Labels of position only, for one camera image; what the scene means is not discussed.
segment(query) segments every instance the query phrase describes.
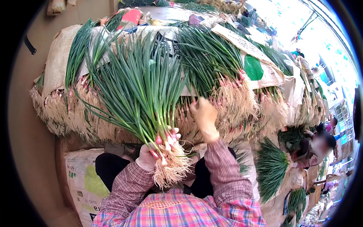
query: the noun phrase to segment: plaid shirt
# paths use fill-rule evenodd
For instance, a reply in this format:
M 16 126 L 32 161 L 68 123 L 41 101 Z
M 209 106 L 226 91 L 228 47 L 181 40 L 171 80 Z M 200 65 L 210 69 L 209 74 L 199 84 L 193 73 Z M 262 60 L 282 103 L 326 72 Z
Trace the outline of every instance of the plaid shirt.
M 255 24 L 257 22 L 258 14 L 252 9 L 248 12 L 248 17 L 251 22 Z
M 252 199 L 252 184 L 239 174 L 240 166 L 227 146 L 221 140 L 208 144 L 204 157 L 213 197 L 200 199 L 172 189 L 143 200 L 154 185 L 153 176 L 133 162 L 115 178 L 92 227 L 266 226 L 258 202 Z

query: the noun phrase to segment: scallion bundle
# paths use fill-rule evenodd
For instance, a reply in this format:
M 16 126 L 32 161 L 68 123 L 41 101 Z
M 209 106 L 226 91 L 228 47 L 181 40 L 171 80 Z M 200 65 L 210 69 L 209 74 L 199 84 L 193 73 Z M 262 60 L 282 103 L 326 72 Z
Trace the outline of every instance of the scallion bundle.
M 170 6 L 170 4 L 166 0 L 156 0 L 156 6 L 157 7 L 167 7 L 167 6 Z
M 304 201 L 306 201 L 304 188 L 301 187 L 291 190 L 289 203 L 287 204 L 287 212 L 291 213 L 293 211 L 296 211 L 299 205 L 303 204 Z
M 266 203 L 276 195 L 289 166 L 289 158 L 267 137 L 259 145 L 255 152 L 255 167 L 261 202 Z
M 125 128 L 158 153 L 154 180 L 166 188 L 189 171 L 190 159 L 174 131 L 175 106 L 188 75 L 180 77 L 178 56 L 169 57 L 167 41 L 150 35 L 131 34 L 117 45 L 117 55 L 109 42 L 97 42 L 94 52 L 108 51 L 110 62 L 97 68 L 100 58 L 86 60 L 90 86 L 106 110 L 82 101 L 100 119 Z
M 182 64 L 200 96 L 218 109 L 217 126 L 244 130 L 257 118 L 258 107 L 243 71 L 240 49 L 204 28 L 180 28 L 177 37 Z
M 279 131 L 277 134 L 277 138 L 281 142 L 290 142 L 292 144 L 300 142 L 304 135 L 304 128 L 303 127 L 287 127 L 286 131 Z
M 125 15 L 126 9 L 120 9 L 117 14 L 107 22 L 106 28 L 109 32 L 115 32 L 120 25 L 122 17 Z

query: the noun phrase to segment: knee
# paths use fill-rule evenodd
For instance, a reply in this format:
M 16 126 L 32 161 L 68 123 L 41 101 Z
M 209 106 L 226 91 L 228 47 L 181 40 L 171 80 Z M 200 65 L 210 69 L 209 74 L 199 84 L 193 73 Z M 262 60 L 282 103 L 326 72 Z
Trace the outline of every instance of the knee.
M 98 171 L 109 163 L 108 160 L 112 158 L 111 155 L 111 153 L 103 153 L 96 157 L 95 166 L 97 175 L 99 175 Z

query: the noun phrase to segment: brown wall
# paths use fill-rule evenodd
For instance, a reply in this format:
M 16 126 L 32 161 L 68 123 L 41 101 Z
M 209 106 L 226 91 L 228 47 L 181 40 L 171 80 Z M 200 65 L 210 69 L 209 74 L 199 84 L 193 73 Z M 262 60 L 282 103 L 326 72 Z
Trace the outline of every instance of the brown wall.
M 45 5 L 27 36 L 37 49 L 31 55 L 21 44 L 9 89 L 8 125 L 16 168 L 23 186 L 35 208 L 48 226 L 78 226 L 73 211 L 64 206 L 57 180 L 54 136 L 37 118 L 29 90 L 33 80 L 42 74 L 54 35 L 61 29 L 96 20 L 114 12 L 114 0 L 78 0 L 65 12 L 46 15 Z

